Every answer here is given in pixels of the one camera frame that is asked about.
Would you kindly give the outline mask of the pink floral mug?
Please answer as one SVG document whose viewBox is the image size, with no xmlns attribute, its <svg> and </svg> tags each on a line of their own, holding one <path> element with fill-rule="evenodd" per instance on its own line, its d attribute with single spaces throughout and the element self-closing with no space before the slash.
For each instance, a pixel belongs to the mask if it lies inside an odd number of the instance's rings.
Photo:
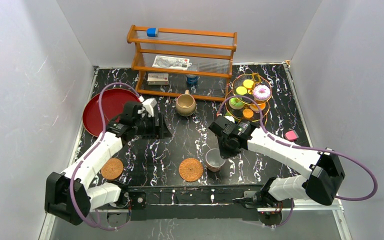
<svg viewBox="0 0 384 240">
<path fill-rule="evenodd" d="M 205 166 L 211 172 L 218 172 L 225 164 L 226 159 L 221 157 L 218 148 L 212 148 L 205 154 Z"/>
</svg>

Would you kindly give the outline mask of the beige ceramic pitcher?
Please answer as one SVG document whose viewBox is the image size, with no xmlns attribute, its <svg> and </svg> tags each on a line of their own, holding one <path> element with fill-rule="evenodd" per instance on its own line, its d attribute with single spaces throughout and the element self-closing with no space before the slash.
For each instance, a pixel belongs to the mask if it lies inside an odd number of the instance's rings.
<svg viewBox="0 0 384 240">
<path fill-rule="evenodd" d="M 180 116 L 188 117 L 196 111 L 197 103 L 188 89 L 176 98 L 175 108 Z"/>
</svg>

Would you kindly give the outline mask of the orange round cookie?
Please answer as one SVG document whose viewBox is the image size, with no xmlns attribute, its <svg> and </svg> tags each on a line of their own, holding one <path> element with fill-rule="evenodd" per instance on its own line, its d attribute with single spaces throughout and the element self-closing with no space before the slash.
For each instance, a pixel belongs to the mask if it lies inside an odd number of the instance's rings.
<svg viewBox="0 0 384 240">
<path fill-rule="evenodd" d="M 252 79 L 246 79 L 243 81 L 242 85 L 248 89 L 248 90 L 252 90 L 253 87 L 254 87 L 254 84 L 255 82 L 252 80 Z"/>
<path fill-rule="evenodd" d="M 244 118 L 251 120 L 254 116 L 254 112 L 249 108 L 244 108 L 242 111 L 242 115 Z"/>
</svg>

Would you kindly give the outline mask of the green frosted donut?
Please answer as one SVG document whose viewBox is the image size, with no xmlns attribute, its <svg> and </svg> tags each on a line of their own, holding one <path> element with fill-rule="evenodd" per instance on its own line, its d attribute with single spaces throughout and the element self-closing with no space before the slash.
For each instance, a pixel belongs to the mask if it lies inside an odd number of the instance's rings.
<svg viewBox="0 0 384 240">
<path fill-rule="evenodd" d="M 245 106 L 245 104 L 238 97 L 231 98 L 228 104 L 234 110 L 240 110 Z"/>
</svg>

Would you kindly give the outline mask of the woven rattan coaster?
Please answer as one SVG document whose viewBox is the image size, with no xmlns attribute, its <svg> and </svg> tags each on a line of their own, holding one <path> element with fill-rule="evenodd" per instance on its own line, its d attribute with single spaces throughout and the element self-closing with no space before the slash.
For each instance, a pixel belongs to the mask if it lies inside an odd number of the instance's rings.
<svg viewBox="0 0 384 240">
<path fill-rule="evenodd" d="M 195 182 L 203 175 L 204 167 L 198 159 L 186 158 L 179 164 L 178 172 L 186 182 Z"/>
<path fill-rule="evenodd" d="M 107 180 L 115 180 L 123 173 L 123 162 L 118 158 L 110 158 L 102 167 L 102 177 Z"/>
</svg>

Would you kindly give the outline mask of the green round cookie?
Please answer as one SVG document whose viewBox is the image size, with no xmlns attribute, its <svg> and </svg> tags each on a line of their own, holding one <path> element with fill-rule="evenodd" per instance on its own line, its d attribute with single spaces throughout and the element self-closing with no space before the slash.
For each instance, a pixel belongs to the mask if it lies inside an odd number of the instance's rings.
<svg viewBox="0 0 384 240">
<path fill-rule="evenodd" d="M 245 94 L 248 93 L 248 89 L 244 86 L 238 86 L 236 89 L 235 89 L 235 93 L 237 95 L 240 95 L 240 96 L 243 96 Z"/>
</svg>

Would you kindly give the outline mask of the pink frosted donut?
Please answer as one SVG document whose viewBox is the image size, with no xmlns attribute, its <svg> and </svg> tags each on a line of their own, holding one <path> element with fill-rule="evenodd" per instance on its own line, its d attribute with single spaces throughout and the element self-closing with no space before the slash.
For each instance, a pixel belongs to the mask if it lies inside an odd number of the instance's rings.
<svg viewBox="0 0 384 240">
<path fill-rule="evenodd" d="M 252 90 L 252 95 L 257 101 L 267 101 L 271 97 L 272 91 L 267 85 L 257 85 Z"/>
</svg>

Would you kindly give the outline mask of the three-tier glass gold stand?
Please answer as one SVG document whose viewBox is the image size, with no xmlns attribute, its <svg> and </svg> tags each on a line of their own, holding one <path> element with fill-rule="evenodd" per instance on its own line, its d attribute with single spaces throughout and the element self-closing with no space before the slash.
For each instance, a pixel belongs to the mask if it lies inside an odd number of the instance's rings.
<svg viewBox="0 0 384 240">
<path fill-rule="evenodd" d="M 258 73 L 245 73 L 234 79 L 229 86 L 226 95 L 229 100 L 225 104 L 227 115 L 236 121 L 258 122 L 267 118 L 272 88 L 266 79 Z"/>
</svg>

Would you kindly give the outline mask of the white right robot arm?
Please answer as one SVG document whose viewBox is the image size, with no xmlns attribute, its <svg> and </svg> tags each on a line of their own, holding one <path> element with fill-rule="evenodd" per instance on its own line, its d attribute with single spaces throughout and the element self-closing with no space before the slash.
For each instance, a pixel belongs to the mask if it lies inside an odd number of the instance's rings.
<svg viewBox="0 0 384 240">
<path fill-rule="evenodd" d="M 209 130 L 217 137 L 220 156 L 229 159 L 242 150 L 260 153 L 298 172 L 297 176 L 272 177 L 261 189 L 262 202 L 275 207 L 285 199 L 311 199 L 330 206 L 345 178 L 341 161 L 332 150 L 305 148 L 264 131 L 256 122 L 238 123 L 218 116 Z"/>
</svg>

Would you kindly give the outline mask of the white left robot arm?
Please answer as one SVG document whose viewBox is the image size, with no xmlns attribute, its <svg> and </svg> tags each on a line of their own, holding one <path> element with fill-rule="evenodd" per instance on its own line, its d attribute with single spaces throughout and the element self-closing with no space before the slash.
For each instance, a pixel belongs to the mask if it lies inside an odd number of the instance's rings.
<svg viewBox="0 0 384 240">
<path fill-rule="evenodd" d="M 129 194 L 121 184 L 107 182 L 96 187 L 90 184 L 108 160 L 134 138 L 172 137 L 156 105 L 155 98 L 126 102 L 122 113 L 106 124 L 78 160 L 60 173 L 52 172 L 45 183 L 45 212 L 77 226 L 87 221 L 91 210 L 110 203 L 117 208 L 127 206 Z"/>
</svg>

